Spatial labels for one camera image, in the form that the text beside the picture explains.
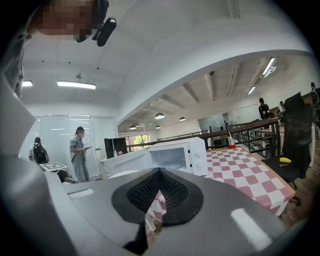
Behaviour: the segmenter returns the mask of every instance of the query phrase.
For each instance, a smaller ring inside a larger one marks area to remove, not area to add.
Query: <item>black backpack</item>
[[[41,144],[33,146],[34,161],[40,164],[47,164],[47,152]]]

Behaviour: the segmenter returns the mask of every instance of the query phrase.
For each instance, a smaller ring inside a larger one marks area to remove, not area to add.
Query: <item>checkered tablecloth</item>
[[[241,147],[206,153],[208,175],[205,178],[234,186],[263,205],[276,216],[286,207],[294,191],[284,185],[261,160]],[[158,220],[166,213],[166,203],[159,192],[148,213]]]

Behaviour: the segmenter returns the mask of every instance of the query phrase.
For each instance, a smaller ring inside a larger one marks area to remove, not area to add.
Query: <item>black chair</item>
[[[313,110],[310,104],[305,104],[300,92],[287,98],[284,102],[284,107],[283,155],[265,159],[263,162],[285,182],[293,183],[294,190],[297,190],[294,181],[297,178],[304,179],[306,177],[306,171],[311,161],[309,144],[311,142]],[[279,166],[279,158],[281,157],[291,160],[290,167]],[[292,200],[295,201],[297,206],[301,204],[301,199],[296,195]]]

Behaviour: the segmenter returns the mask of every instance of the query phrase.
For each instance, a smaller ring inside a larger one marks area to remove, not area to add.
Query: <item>railing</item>
[[[230,133],[233,138],[238,140],[238,142],[236,142],[235,144],[236,145],[247,144],[249,146],[250,153],[259,153],[262,151],[268,151],[269,157],[273,157],[276,154],[277,155],[280,154],[281,143],[280,143],[280,131],[279,131],[277,117],[265,119],[262,121],[249,122],[249,123],[246,123],[246,125],[236,124],[233,126],[239,126],[239,127],[231,128],[228,130],[221,130],[221,131],[216,131],[216,132],[205,133],[205,134],[190,135],[190,136],[178,137],[178,138],[173,138],[173,139],[130,145],[128,147],[151,146],[151,145],[158,144],[158,143],[179,141],[179,140],[183,140],[183,139],[199,137],[204,140],[206,150],[219,149],[219,148],[225,148],[229,144],[216,144],[216,145],[209,146],[208,140],[212,141],[213,138],[229,135],[229,133]],[[250,135],[250,132],[261,133],[261,131],[255,130],[255,129],[264,128],[264,127],[268,127],[268,126],[271,126],[271,132],[268,132],[268,131],[263,132],[265,134],[268,134],[267,136],[257,137],[257,136]],[[255,143],[256,141],[268,141],[268,146],[262,147],[261,145],[256,144]],[[254,146],[258,145],[257,147],[259,147],[259,149],[251,150],[251,144]]]
[[[197,131],[197,132],[192,132],[192,133],[187,133],[187,134],[183,134],[183,135],[177,135],[177,136],[172,136],[172,137],[166,137],[166,138],[158,138],[157,141],[160,142],[160,141],[167,141],[169,139],[173,139],[173,138],[176,138],[176,139],[179,139],[179,138],[186,138],[186,136],[197,136],[197,135],[201,135],[201,134],[207,134],[208,133],[208,130],[201,130],[201,131]]]

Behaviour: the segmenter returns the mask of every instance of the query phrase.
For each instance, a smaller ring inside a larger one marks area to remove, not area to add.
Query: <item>floor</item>
[[[315,143],[314,162],[312,168],[306,171],[304,179],[298,178],[294,183],[298,187],[296,195],[301,198],[301,205],[289,202],[282,213],[286,227],[291,227],[298,221],[307,218],[314,206],[314,195],[320,188],[320,141]]]

